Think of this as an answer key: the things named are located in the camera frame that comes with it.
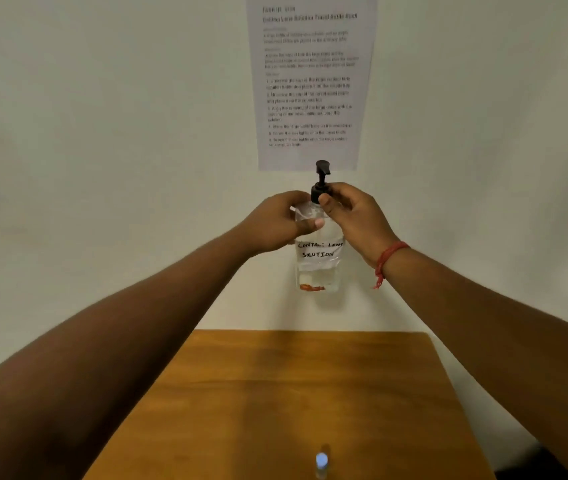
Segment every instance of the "right hand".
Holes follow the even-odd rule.
[[[399,238],[370,195],[349,184],[329,186],[333,196],[319,196],[322,209],[342,228],[344,238],[361,254],[368,266],[375,267],[382,252],[399,242]]]

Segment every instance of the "red string bracelet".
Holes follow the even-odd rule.
[[[385,250],[382,253],[382,255],[379,257],[379,259],[377,260],[377,266],[375,268],[375,275],[377,276],[377,284],[373,286],[373,290],[379,289],[382,283],[384,283],[384,275],[382,274],[382,266],[384,266],[384,263],[388,261],[388,258],[390,258],[395,251],[404,248],[410,248],[410,246],[406,244],[404,241],[395,242],[390,248]]]

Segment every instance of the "bottle label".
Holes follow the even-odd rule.
[[[296,241],[297,269],[299,271],[318,271],[330,269],[340,262],[344,238],[327,242]]]

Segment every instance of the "wooden table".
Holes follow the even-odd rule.
[[[428,335],[197,330],[88,480],[494,479]]]

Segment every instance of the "white wall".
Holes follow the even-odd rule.
[[[568,0],[381,0],[358,170],[400,236],[568,320]],[[243,0],[0,0],[0,360],[313,175],[257,171]],[[249,262],[207,328],[423,330],[350,256]],[[440,348],[488,458],[531,438]]]

